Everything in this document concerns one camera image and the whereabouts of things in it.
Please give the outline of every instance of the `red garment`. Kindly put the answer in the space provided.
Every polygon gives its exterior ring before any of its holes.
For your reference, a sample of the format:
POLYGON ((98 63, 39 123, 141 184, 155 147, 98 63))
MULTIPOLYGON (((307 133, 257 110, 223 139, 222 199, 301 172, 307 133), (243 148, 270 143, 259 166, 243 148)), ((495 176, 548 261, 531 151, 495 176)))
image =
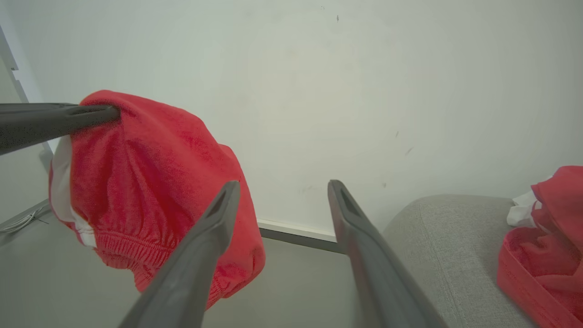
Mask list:
POLYGON ((79 241, 106 265, 132 270, 143 292, 225 182, 238 180, 233 239, 218 261, 207 308, 261 272, 265 252, 241 166, 198 117, 111 91, 81 104, 113 105, 121 118, 63 137, 55 152, 51 205, 79 241))
POLYGON ((498 286, 541 327, 583 327, 583 166, 532 186, 538 228, 515 228, 498 258, 498 286))

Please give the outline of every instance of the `crumpled red clothing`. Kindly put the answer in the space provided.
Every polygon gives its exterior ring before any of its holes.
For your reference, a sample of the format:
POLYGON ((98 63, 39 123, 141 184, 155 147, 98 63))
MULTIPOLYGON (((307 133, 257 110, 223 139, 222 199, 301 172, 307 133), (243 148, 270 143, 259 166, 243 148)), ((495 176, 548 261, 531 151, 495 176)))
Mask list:
POLYGON ((537 228, 515 228, 498 257, 498 286, 541 327, 583 327, 583 166, 532 186, 537 228))
POLYGON ((81 102, 102 104, 119 109, 120 119, 59 142, 50 173, 55 215, 106 265, 130 269, 142 292, 222 186, 238 180, 233 238, 217 263, 207 308, 247 285, 263 269, 265 252, 233 151, 185 110, 111 91, 81 102))

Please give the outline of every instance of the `gray ottoman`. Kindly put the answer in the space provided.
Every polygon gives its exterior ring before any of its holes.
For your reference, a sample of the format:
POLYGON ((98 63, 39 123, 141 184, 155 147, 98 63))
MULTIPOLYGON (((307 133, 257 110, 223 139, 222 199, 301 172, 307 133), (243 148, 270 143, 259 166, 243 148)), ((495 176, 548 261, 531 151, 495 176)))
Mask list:
POLYGON ((383 232, 449 327, 536 327, 496 285, 512 206, 506 198, 421 198, 383 232))

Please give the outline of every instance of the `sofa seam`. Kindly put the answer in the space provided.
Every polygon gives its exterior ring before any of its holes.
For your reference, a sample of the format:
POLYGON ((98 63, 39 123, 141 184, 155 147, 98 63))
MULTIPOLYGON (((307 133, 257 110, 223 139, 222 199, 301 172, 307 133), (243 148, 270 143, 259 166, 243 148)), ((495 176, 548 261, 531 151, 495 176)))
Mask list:
POLYGON ((464 326, 467 328, 467 327, 469 327, 468 320, 466 319, 463 312, 460 310, 459 305, 456 301, 455 293, 451 289, 451 282, 449 281, 448 277, 445 275, 445 271, 443 270, 443 265, 441 264, 440 257, 437 255, 437 252, 436 252, 436 246, 433 242, 433 239, 431 238, 431 236, 429 234, 429 230, 425 226, 425 220, 424 220, 424 216, 423 216, 422 211, 421 211, 420 204, 417 205, 417 214, 419 215, 419 218, 421 219, 421 227, 423 228, 423 232, 425 233, 425 235, 427 236, 427 238, 429 240, 429 243, 431 244, 430 252, 435 256, 435 258, 437 260, 438 269, 440 271, 439 272, 440 274, 438 276, 440 277, 440 280, 442 282, 445 282, 445 284, 447 286, 448 295, 449 295, 449 297, 451 297, 451 302, 454 304, 455 310, 457 311, 457 313, 454 313, 454 316, 457 318, 458 314, 459 314, 459 316, 463 320, 464 326))

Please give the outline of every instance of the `white door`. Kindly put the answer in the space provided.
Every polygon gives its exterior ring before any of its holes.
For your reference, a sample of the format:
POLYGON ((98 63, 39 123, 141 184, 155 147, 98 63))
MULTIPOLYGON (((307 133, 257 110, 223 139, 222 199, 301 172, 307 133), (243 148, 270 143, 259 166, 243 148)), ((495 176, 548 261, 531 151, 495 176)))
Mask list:
MULTIPOLYGON (((12 72, 0 58, 0 103, 20 103, 12 72)), ((48 173, 33 145, 0 155, 0 224, 48 198, 48 173)))

